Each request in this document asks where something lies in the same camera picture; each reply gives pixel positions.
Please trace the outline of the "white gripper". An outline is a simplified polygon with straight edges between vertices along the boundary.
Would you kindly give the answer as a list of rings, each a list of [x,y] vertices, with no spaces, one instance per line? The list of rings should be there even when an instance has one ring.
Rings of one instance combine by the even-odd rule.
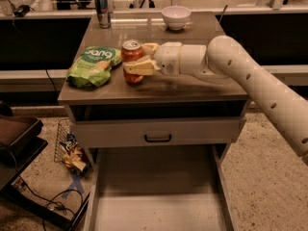
[[[142,45],[143,55],[136,61],[124,62],[123,68],[129,74],[153,75],[160,72],[168,76],[177,76],[180,73],[179,60],[181,42],[166,42],[162,45],[150,42]]]

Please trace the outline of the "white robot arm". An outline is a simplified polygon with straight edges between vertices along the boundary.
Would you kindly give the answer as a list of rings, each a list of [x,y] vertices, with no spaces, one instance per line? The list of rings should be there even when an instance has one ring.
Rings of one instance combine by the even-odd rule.
[[[236,81],[304,163],[308,163],[308,100],[259,66],[233,38],[218,36],[208,45],[146,43],[138,60],[123,62],[129,74],[180,74],[212,83]]]

